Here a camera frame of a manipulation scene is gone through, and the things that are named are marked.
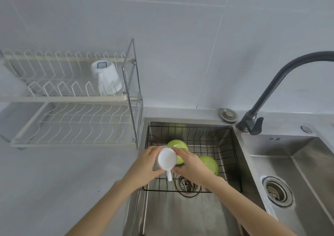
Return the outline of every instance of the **person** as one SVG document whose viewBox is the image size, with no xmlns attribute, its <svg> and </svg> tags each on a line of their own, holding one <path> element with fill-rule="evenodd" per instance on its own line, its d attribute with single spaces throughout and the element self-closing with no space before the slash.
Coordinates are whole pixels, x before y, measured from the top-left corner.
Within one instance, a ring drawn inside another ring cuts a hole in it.
<svg viewBox="0 0 334 236">
<path fill-rule="evenodd" d="M 124 177 L 115 181 L 111 189 L 65 236 L 101 235 L 118 207 L 132 192 L 165 172 L 162 169 L 152 169 L 161 149 L 162 146 L 151 146 L 144 150 Z M 173 172 L 214 193 L 250 235 L 296 236 L 285 225 L 232 188 L 223 178 L 214 175 L 197 155 L 186 149 L 172 149 L 185 164 L 181 168 L 174 167 Z"/>
</svg>

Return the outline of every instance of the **white cup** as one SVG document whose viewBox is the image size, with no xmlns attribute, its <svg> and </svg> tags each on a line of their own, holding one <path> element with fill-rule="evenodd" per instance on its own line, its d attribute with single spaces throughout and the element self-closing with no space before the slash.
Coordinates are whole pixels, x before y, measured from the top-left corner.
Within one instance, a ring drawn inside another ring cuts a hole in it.
<svg viewBox="0 0 334 236">
<path fill-rule="evenodd" d="M 167 180 L 172 180 L 172 168 L 175 167 L 177 163 L 177 155 L 173 149 L 169 147 L 164 147 L 159 151 L 156 157 L 156 163 L 158 167 L 166 171 Z"/>
<path fill-rule="evenodd" d="M 121 90 L 122 83 L 116 67 L 108 59 L 95 61 L 90 69 L 94 78 L 98 81 L 98 90 L 101 95 L 114 95 Z"/>
</svg>

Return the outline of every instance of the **backsplash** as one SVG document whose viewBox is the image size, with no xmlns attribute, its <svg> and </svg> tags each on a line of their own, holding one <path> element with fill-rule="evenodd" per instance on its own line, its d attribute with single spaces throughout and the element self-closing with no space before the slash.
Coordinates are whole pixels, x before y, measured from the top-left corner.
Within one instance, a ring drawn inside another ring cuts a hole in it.
<svg viewBox="0 0 334 236">
<path fill-rule="evenodd" d="M 144 105 L 249 109 L 286 63 L 334 49 L 334 0 L 0 0 L 0 48 L 126 51 Z M 334 64 L 291 72 L 262 108 L 334 113 Z"/>
</svg>

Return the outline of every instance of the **sink drain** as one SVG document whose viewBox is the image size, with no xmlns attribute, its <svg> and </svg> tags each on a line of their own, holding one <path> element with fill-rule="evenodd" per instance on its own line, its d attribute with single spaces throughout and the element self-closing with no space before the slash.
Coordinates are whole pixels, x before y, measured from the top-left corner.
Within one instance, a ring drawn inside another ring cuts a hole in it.
<svg viewBox="0 0 334 236">
<path fill-rule="evenodd" d="M 269 199 L 282 207 L 292 204 L 293 198 L 290 188 L 276 177 L 266 177 L 263 180 L 263 186 Z"/>
<path fill-rule="evenodd" d="M 194 197 L 198 195 L 198 189 L 200 188 L 197 184 L 192 183 L 187 178 L 179 175 L 174 180 L 175 187 L 182 196 L 185 197 Z"/>
</svg>

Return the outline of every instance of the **faucet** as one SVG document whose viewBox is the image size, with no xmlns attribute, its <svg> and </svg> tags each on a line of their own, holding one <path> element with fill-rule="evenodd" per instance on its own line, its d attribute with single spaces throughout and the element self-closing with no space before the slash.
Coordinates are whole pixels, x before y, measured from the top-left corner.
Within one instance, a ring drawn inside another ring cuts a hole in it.
<svg viewBox="0 0 334 236">
<path fill-rule="evenodd" d="M 250 135 L 258 135 L 262 132 L 262 122 L 263 117 L 259 117 L 256 120 L 257 113 L 263 104 L 268 100 L 270 95 L 274 92 L 274 90 L 278 87 L 278 85 L 282 82 L 285 76 L 290 73 L 296 67 L 301 65 L 317 62 L 317 61 L 332 61 L 334 62 L 334 51 L 319 51 L 314 53 L 309 53 L 303 56 L 300 56 L 293 61 L 290 61 L 285 66 L 282 67 L 281 70 L 276 74 L 273 80 L 270 82 L 268 87 L 262 93 L 260 98 L 254 104 L 253 108 L 246 112 L 244 117 L 241 119 L 239 123 L 237 123 L 237 128 L 244 132 L 249 132 Z"/>
</svg>

